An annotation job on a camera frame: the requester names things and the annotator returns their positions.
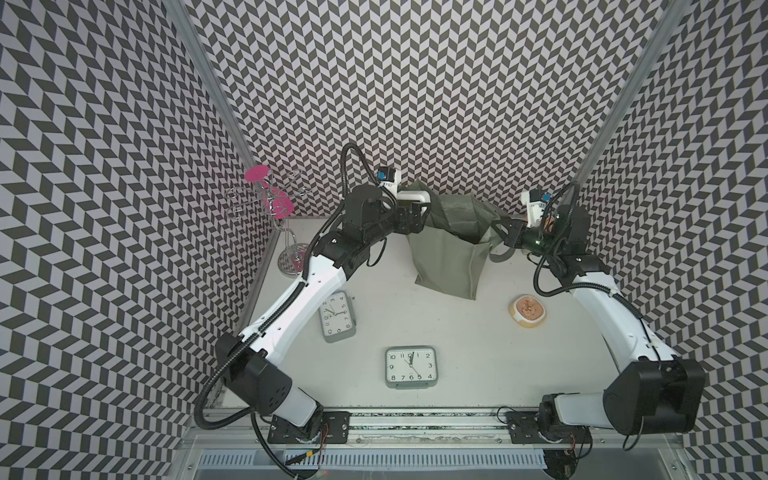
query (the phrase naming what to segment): clock face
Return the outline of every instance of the clock face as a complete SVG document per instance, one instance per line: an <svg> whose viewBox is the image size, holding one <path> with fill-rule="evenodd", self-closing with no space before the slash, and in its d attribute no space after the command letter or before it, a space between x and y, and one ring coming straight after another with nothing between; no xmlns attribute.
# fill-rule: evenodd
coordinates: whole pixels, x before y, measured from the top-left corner
<svg viewBox="0 0 768 480"><path fill-rule="evenodd" d="M385 358L387 386L417 389L437 383L437 356L431 346L399 346Z"/></svg>
<svg viewBox="0 0 768 480"><path fill-rule="evenodd" d="M352 305L344 292L336 292L320 305L320 326L323 338L335 342L355 334L355 320Z"/></svg>

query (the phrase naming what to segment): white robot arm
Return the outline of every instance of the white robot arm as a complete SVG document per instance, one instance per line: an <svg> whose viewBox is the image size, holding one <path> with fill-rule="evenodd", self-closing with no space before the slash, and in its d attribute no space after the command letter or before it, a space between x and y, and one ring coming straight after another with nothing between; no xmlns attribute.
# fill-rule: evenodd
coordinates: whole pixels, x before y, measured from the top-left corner
<svg viewBox="0 0 768 480"><path fill-rule="evenodd" d="M310 243L302 276L238 337L225 334L217 343L221 375L229 389L248 403L248 410L277 415L307 439L318 432L323 407L278 368L291 342L322 302L368 260L373 244L390 233L421 231L429 212L426 192L398 192L399 172L386 167L379 173L379 187L396 196L396 205L382 202L378 187L352 190L344 200L341 228L321 236L324 227ZM679 358L621 297L610 270L587 250L586 210L561 206L553 221L539 226L542 217L548 219L549 205L543 210L534 205L526 220L502 219L494 228L509 247L541 256L534 275L537 293L571 292L598 325L620 373L603 392L546 395L536 415L539 434L561 439L563 432L570 435L573 425L616 429L625 435L689 431L703 391L703 369L693 360ZM538 287L545 260L563 285L552 292ZM195 419L202 428L216 428L198 415L197 404Z"/></svg>

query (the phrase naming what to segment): white table surface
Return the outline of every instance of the white table surface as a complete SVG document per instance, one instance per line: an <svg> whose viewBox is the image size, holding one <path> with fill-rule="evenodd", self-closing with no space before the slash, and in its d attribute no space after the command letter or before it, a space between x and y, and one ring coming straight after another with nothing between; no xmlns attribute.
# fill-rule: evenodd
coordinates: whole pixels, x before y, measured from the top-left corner
<svg viewBox="0 0 768 480"><path fill-rule="evenodd" d="M292 219L300 242L309 243L323 220ZM611 354L586 310L570 293L540 298L545 321L526 329L509 315L509 303L533 293L535 266L517 252L504 263L490 260L477 300L464 300L414 284L408 240L389 236L381 262L361 266L344 285L353 298L357 333L326 343L317 316L298 335L280 367L295 384L328 407L537 406L556 392L599 392L617 375ZM372 248L374 259L380 244ZM495 251L503 250L501 246ZM254 310L259 316L290 285L276 266L278 243ZM541 286L559 286L547 271ZM390 389L384 353L391 346L429 345L438 357L439 380L427 389ZM225 392L223 407L244 402Z"/></svg>

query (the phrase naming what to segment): glass base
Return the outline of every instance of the glass base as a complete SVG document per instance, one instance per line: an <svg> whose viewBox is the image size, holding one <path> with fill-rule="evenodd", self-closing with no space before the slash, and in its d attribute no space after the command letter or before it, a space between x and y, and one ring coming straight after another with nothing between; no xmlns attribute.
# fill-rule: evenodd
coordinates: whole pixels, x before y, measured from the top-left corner
<svg viewBox="0 0 768 480"><path fill-rule="evenodd" d="M277 268L283 275L299 276L304 270L304 254L309 245L296 243L286 248L277 257Z"/></svg>

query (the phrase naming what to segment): chevron patterned wall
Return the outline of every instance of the chevron patterned wall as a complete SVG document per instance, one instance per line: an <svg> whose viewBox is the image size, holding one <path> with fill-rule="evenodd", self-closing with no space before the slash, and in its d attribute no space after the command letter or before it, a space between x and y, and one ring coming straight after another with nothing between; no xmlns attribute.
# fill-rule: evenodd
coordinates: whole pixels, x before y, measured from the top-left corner
<svg viewBox="0 0 768 480"><path fill-rule="evenodd" d="M186 0L254 158L330 214L349 140L508 210L572 177L667 0ZM363 180L355 163L353 184Z"/></svg>
<svg viewBox="0 0 768 480"><path fill-rule="evenodd" d="M694 1L588 185L596 250L708 387L704 478L768 478L764 2Z"/></svg>
<svg viewBox="0 0 768 480"><path fill-rule="evenodd" d="M0 478L163 473L266 240L241 177L159 0L0 2Z"/></svg>

